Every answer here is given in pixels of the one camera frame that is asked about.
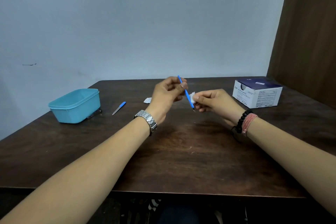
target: light blue plastic container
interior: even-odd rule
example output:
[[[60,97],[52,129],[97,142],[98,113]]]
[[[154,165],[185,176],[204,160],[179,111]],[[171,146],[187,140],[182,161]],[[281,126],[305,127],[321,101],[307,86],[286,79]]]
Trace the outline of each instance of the light blue plastic container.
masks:
[[[79,123],[100,107],[97,89],[74,90],[49,103],[56,119],[61,123]]]

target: white cardboard box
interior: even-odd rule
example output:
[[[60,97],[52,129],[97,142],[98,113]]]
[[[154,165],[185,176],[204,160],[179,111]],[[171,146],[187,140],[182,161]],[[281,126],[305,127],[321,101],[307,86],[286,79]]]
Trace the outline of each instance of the white cardboard box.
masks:
[[[276,106],[282,86],[265,78],[239,79],[234,82],[232,96],[248,108]]]

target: dark blue box lid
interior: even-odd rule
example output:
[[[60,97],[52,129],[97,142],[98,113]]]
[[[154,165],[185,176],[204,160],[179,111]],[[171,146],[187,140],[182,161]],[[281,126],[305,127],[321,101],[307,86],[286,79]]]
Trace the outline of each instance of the dark blue box lid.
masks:
[[[268,81],[266,78],[238,79],[237,81],[254,90],[282,87],[279,84]]]

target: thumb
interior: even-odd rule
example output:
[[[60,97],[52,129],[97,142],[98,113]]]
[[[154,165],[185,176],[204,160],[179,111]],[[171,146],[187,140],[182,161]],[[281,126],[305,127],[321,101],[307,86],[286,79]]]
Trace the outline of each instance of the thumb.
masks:
[[[182,82],[181,84],[179,84],[178,86],[176,86],[176,88],[174,90],[172,90],[174,98],[176,98],[178,95],[180,95],[185,89],[187,89],[187,83],[186,82]]]
[[[209,107],[212,107],[212,99],[211,98],[206,98],[204,96],[201,96],[201,95],[193,95],[192,98],[197,102],[197,103],[200,103],[202,105],[207,105]]]

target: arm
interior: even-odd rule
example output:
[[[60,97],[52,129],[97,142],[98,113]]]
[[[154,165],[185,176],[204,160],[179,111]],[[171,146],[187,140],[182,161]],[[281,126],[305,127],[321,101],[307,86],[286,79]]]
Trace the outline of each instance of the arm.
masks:
[[[224,90],[194,95],[200,112],[213,111],[237,124],[245,111]],[[336,156],[320,150],[255,118],[247,131],[249,138],[289,172],[325,209],[336,216]]]
[[[186,80],[159,83],[146,109],[157,124],[173,101],[182,99]],[[109,194],[134,152],[149,136],[149,125],[137,117],[106,141],[53,175],[11,212],[6,223],[86,223]]]

